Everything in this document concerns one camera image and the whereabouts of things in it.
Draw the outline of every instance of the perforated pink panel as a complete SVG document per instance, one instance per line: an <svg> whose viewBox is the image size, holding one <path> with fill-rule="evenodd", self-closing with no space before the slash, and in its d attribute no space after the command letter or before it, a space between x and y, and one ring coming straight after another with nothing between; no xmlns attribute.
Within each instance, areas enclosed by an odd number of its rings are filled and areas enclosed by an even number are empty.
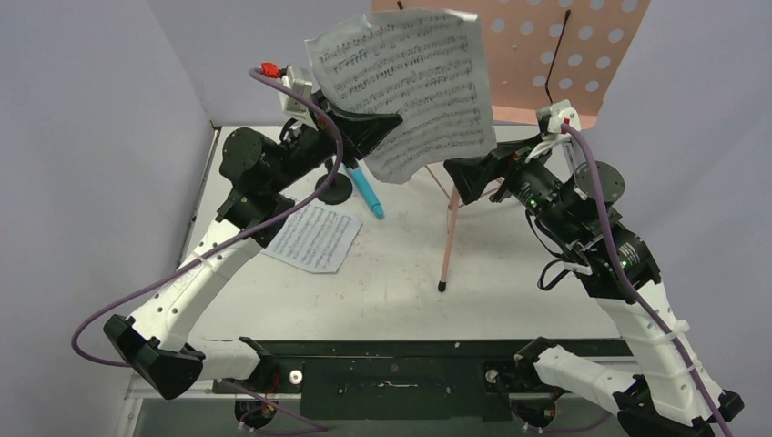
<svg viewBox="0 0 772 437"><path fill-rule="evenodd" d="M535 123L549 104L544 81L566 9L571 15L554 62L550 92L595 124L604 95L644 18L650 0L404 0L405 8L474 12L482 21L497 120ZM373 11L397 9L396 0L371 0Z"/></svg>

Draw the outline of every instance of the pen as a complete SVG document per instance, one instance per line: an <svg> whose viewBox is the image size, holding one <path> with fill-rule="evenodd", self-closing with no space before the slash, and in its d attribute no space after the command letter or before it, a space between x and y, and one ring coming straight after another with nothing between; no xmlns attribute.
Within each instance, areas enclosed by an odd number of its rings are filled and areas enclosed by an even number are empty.
<svg viewBox="0 0 772 437"><path fill-rule="evenodd" d="M351 176L351 179L354 181L354 185L357 186L357 189L362 194L364 201L367 202L367 206L370 207L370 211L372 211L372 213L378 219L383 219L383 207L381 206L381 201L378 200L378 196L376 196L375 191L372 190L370 182L368 182L364 177L364 173L362 173L361 168L346 167L346 172L349 173L349 176Z"/></svg>

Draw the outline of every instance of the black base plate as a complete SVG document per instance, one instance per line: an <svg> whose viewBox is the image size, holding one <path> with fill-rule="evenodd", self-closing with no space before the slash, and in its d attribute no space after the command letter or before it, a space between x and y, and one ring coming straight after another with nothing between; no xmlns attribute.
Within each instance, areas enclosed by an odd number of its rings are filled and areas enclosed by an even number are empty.
<svg viewBox="0 0 772 437"><path fill-rule="evenodd" d="M321 187L327 176L324 175L316 181L316 188ZM353 191L354 186L351 184L351 179L342 173L336 173L332 184L321 193L319 200L328 205L339 205L348 200Z"/></svg>

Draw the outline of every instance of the bolt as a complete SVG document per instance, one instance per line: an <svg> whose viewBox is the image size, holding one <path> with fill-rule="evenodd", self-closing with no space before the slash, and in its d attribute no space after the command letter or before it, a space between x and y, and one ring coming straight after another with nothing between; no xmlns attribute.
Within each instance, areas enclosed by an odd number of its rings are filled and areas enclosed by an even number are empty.
<svg viewBox="0 0 772 437"><path fill-rule="evenodd" d="M499 372L496 369L490 369L485 373L485 380L489 383L496 383L496 378L499 377Z"/></svg>
<svg viewBox="0 0 772 437"><path fill-rule="evenodd" d="M291 371L289 373L289 382L292 382L294 385L298 385L303 381L303 372L302 371Z"/></svg>

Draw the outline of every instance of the white table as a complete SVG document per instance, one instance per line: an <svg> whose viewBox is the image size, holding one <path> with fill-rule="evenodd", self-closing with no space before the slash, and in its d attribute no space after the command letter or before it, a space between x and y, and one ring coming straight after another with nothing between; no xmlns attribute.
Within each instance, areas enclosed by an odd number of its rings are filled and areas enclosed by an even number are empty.
<svg viewBox="0 0 772 437"><path fill-rule="evenodd" d="M219 172L223 127L188 244L196 244L230 190ZM253 127L276 139L279 127ZM535 127L497 127L500 141L530 137ZM556 153L548 167L568 170ZM440 164L435 174L451 187ZM285 194L303 198L323 168ZM258 255L215 298L191 338L256 340L493 340L618 337L609 317L569 276L551 291L536 288L551 256L528 229L516 201L487 199L463 208L448 289L437 291L447 199L427 171L404 185L370 179L386 212L377 220L356 189L342 206L363 226L334 275L314 275Z"/></svg>

